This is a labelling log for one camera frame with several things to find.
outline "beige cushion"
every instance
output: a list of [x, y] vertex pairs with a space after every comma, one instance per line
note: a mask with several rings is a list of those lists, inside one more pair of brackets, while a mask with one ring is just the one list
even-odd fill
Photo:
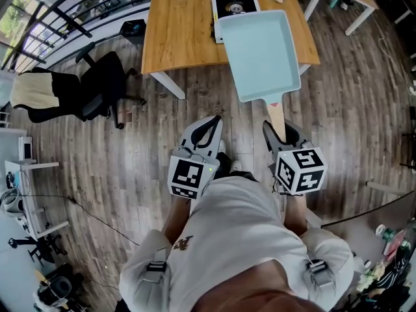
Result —
[[58, 107], [59, 99], [52, 91], [50, 73], [24, 73], [14, 79], [10, 103], [13, 107], [26, 105], [32, 109]]

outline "office chair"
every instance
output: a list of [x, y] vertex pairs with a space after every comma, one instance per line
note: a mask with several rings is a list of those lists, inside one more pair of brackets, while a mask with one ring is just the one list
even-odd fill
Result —
[[29, 73], [51, 73], [52, 91], [59, 99], [58, 107], [48, 109], [32, 109], [26, 105], [16, 105], [28, 111], [29, 119], [34, 123], [73, 114], [82, 121], [93, 120], [98, 115], [109, 118], [112, 114], [114, 125], [117, 129], [123, 129], [124, 124], [118, 122], [117, 102], [119, 99], [131, 99], [145, 105], [146, 101], [141, 97], [126, 95], [126, 80], [130, 75], [136, 75], [137, 71], [131, 68], [127, 73], [117, 54], [113, 51], [107, 53], [98, 61], [94, 61], [88, 54], [95, 47], [90, 43], [80, 50], [75, 58], [78, 63], [84, 59], [90, 69], [81, 76], [74, 74], [56, 73], [35, 67]]
[[42, 260], [45, 260], [49, 263], [55, 263], [53, 259], [53, 255], [51, 253], [51, 249], [55, 252], [55, 254], [59, 255], [67, 255], [66, 251], [61, 250], [56, 243], [57, 239], [60, 239], [61, 236], [57, 235], [56, 237], [52, 237], [48, 235], [46, 238], [42, 237], [39, 238], [36, 242], [32, 237], [26, 237], [26, 239], [13, 239], [10, 238], [8, 240], [8, 244], [12, 248], [18, 248], [21, 245], [36, 245], [36, 248], [33, 251], [29, 251], [28, 253], [34, 262], [33, 257], [35, 256], [38, 262], [43, 266]]

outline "table leg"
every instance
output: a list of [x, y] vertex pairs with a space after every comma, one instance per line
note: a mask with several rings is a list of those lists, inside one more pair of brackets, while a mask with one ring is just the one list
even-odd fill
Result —
[[319, 0], [311, 0], [311, 2], [308, 4], [306, 11], [305, 11], [305, 19], [306, 21], [311, 17], [311, 14], [315, 7], [317, 6]]
[[405, 190], [400, 190], [400, 189], [397, 189], [395, 187], [391, 187], [391, 186], [388, 186], [388, 185], [377, 184], [373, 181], [366, 181], [365, 186], [369, 187], [370, 189], [372, 188], [373, 190], [380, 190], [382, 192], [392, 193], [392, 194], [396, 194], [398, 196], [402, 196], [402, 195], [405, 195], [405, 194], [408, 193]]
[[302, 75], [303, 73], [305, 73], [309, 67], [311, 67], [311, 65], [308, 64], [302, 64], [299, 66], [299, 74]]
[[50, 233], [52, 233], [52, 232], [54, 232], [54, 231], [56, 231], [56, 230], [59, 230], [59, 229], [61, 229], [61, 228], [65, 227], [65, 226], [68, 226], [69, 224], [70, 224], [70, 223], [69, 223], [68, 221], [65, 221], [65, 222], [63, 222], [63, 223], [58, 224], [57, 226], [53, 226], [53, 227], [49, 228], [48, 230], [45, 230], [45, 231], [43, 231], [43, 232], [38, 233], [36, 236], [37, 236], [38, 238], [45, 237], [45, 236], [47, 236], [48, 234], [50, 234]]
[[37, 215], [37, 214], [44, 213], [44, 212], [45, 212], [45, 208], [42, 207], [42, 208], [32, 211], [32, 215]]
[[177, 86], [176, 83], [174, 83], [174, 80], [172, 80], [168, 74], [163, 71], [157, 71], [156, 73], [150, 73], [150, 75], [162, 83], [162, 85], [167, 87], [167, 89], [173, 93], [173, 95], [179, 99], [185, 99], [185, 93], [182, 91], [182, 89], [180, 89], [180, 87]]
[[410, 9], [407, 9], [407, 11], [405, 11], [403, 13], [403, 15], [401, 15], [401, 17], [399, 17], [399, 18], [396, 19], [395, 24], [397, 24], [398, 22], [402, 21], [409, 14], [411, 14], [411, 11], [410, 11]]
[[59, 166], [59, 162], [52, 163], [41, 163], [41, 164], [24, 164], [21, 166], [22, 170], [34, 170], [34, 169], [43, 169], [43, 168], [52, 168], [54, 166]]
[[369, 17], [371, 15], [371, 13], [374, 12], [374, 8], [372, 7], [367, 7], [366, 10], [364, 10], [364, 12], [358, 17], [358, 19], [356, 19], [353, 24], [351, 24], [351, 26], [345, 31], [345, 34], [347, 36], [350, 36], [354, 30], [356, 30], [360, 24], [362, 24], [365, 19], [367, 17]]

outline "black object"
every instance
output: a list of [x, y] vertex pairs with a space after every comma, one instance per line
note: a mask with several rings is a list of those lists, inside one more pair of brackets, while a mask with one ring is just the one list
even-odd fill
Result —
[[246, 178], [246, 179], [249, 179], [251, 181], [255, 181], [258, 183], [258, 181], [255, 180], [251, 172], [247, 172], [247, 171], [230, 172], [231, 164], [233, 163], [233, 161], [225, 153], [218, 153], [216, 156], [216, 159], [220, 161], [220, 166], [215, 172], [214, 180], [224, 178], [224, 177], [243, 177], [243, 178]]
[[125, 303], [124, 299], [117, 302], [116, 310], [114, 312], [131, 312]]
[[254, 0], [215, 0], [218, 18], [241, 13], [255, 12]]
[[410, 120], [416, 120], [416, 108], [410, 107], [409, 111], [410, 111]]
[[96, 116], [109, 117], [112, 112], [114, 125], [123, 129], [124, 124], [118, 123], [117, 101], [119, 99], [132, 99], [141, 105], [146, 101], [141, 97], [127, 96], [126, 79], [136, 75], [137, 71], [131, 68], [124, 73], [122, 63], [117, 53], [111, 51], [94, 62], [88, 54], [95, 47], [90, 43], [80, 50], [75, 58], [76, 63], [84, 59], [91, 68], [81, 76], [73, 74], [55, 73], [43, 68], [35, 67], [29, 73], [50, 73], [52, 75], [52, 91], [59, 98], [59, 107], [48, 109], [32, 109], [26, 105], [16, 105], [27, 110], [29, 119], [34, 123], [74, 114], [82, 121], [93, 120]]
[[76, 292], [81, 288], [84, 276], [80, 273], [74, 274], [71, 265], [64, 263], [56, 270], [45, 276], [46, 281], [40, 282], [41, 287], [37, 291], [41, 302], [51, 306], [57, 299], [64, 298], [68, 300], [67, 305], [71, 311], [81, 312], [85, 309], [78, 302]]
[[405, 166], [409, 169], [416, 170], [416, 133], [402, 134], [402, 137], [407, 137], [411, 142], [411, 162], [410, 164], [400, 163], [401, 166]]
[[29, 251], [28, 253], [34, 262], [33, 257], [35, 256], [39, 263], [43, 266], [42, 260], [45, 260], [49, 263], [55, 263], [55, 260], [53, 259], [53, 255], [51, 253], [51, 248], [55, 252], [55, 254], [62, 254], [66, 255], [66, 251], [61, 250], [57, 244], [56, 240], [60, 239], [61, 236], [57, 235], [56, 237], [52, 237], [51, 235], [48, 235], [46, 238], [39, 238], [36, 242], [32, 237], [26, 237], [27, 239], [13, 239], [10, 238], [8, 240], [8, 244], [12, 248], [18, 248], [18, 246], [21, 245], [36, 245], [36, 248], [33, 251]]
[[15, 181], [14, 181], [14, 174], [12, 172], [7, 172], [6, 175], [6, 186], [8, 189], [13, 189], [16, 187]]
[[145, 32], [146, 23], [144, 22], [144, 19], [126, 21], [120, 29], [120, 35], [134, 45], [143, 45]]

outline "light blue tray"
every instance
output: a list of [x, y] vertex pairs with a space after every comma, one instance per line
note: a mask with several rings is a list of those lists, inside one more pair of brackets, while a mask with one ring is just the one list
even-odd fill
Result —
[[226, 16], [218, 20], [241, 101], [280, 103], [300, 88], [298, 59], [284, 10]]

